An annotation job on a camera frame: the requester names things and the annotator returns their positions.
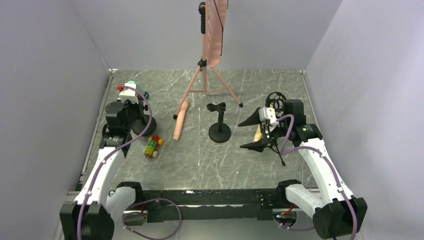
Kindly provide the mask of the black round-base mic stand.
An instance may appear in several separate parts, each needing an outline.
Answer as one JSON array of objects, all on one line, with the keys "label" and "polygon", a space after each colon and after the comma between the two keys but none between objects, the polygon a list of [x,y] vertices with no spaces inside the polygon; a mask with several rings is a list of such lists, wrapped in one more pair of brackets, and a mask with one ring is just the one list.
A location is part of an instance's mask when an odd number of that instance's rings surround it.
[{"label": "black round-base mic stand", "polygon": [[226,111],[226,103],[221,102],[219,104],[209,103],[206,108],[210,112],[218,112],[218,120],[212,124],[208,130],[209,138],[215,143],[225,143],[231,137],[230,127],[224,123],[224,114]]},{"label": "black round-base mic stand", "polygon": [[131,124],[131,129],[137,135],[141,133],[143,133],[143,136],[152,135],[157,129],[157,122],[152,116],[152,113],[150,112],[151,107],[143,101],[140,101],[139,103],[143,105],[143,112],[146,124],[142,124],[139,120],[137,120],[136,122]]}]

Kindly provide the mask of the teal microphone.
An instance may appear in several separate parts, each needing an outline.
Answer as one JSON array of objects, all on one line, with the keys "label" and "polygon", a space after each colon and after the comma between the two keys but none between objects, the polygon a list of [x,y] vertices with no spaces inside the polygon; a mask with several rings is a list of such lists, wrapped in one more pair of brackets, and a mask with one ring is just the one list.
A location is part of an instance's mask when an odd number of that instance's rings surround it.
[{"label": "teal microphone", "polygon": [[150,99],[150,94],[142,88],[140,83],[131,80],[128,81],[127,84],[135,85],[135,89],[137,89],[147,100]]}]

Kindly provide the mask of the pink microphone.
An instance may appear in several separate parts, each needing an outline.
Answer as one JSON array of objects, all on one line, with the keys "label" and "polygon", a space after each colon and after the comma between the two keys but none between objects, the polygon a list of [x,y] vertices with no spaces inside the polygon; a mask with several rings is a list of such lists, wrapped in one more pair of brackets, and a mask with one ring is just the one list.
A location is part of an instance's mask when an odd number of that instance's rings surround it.
[{"label": "pink microphone", "polygon": [[182,103],[182,106],[181,106],[178,114],[177,114],[175,128],[174,128],[174,132],[173,132],[173,140],[174,141],[178,141],[180,139],[181,132],[182,132],[183,125],[184,125],[184,119],[185,119],[185,115],[186,115],[186,111],[187,111],[188,107],[189,107],[189,101],[187,99],[185,99]]}]

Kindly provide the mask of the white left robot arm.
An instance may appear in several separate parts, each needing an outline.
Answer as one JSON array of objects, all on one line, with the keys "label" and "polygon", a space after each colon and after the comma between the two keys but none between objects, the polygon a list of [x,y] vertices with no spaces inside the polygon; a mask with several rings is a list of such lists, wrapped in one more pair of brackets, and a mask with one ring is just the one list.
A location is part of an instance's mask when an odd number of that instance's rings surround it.
[{"label": "white left robot arm", "polygon": [[133,141],[133,125],[138,120],[148,124],[151,117],[144,116],[142,101],[117,100],[106,106],[105,119],[94,168],[79,194],[59,212],[66,240],[112,239],[125,209],[143,198],[136,182],[120,183],[113,195],[109,191]]}]

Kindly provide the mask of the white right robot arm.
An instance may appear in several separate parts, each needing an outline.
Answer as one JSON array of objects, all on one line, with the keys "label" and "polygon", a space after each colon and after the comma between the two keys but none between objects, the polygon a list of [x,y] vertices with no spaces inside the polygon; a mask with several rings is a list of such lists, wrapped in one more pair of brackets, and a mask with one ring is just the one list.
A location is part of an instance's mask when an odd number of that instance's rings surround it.
[{"label": "white right robot arm", "polygon": [[282,201],[305,212],[313,222],[312,229],[323,239],[350,236],[354,240],[361,229],[368,206],[364,198],[355,197],[345,184],[328,155],[323,135],[314,123],[307,123],[300,99],[282,99],[259,107],[239,127],[259,126],[261,140],[241,145],[242,149],[263,152],[277,145],[280,156],[299,152],[317,184],[320,197],[299,181],[279,183],[277,194]]}]

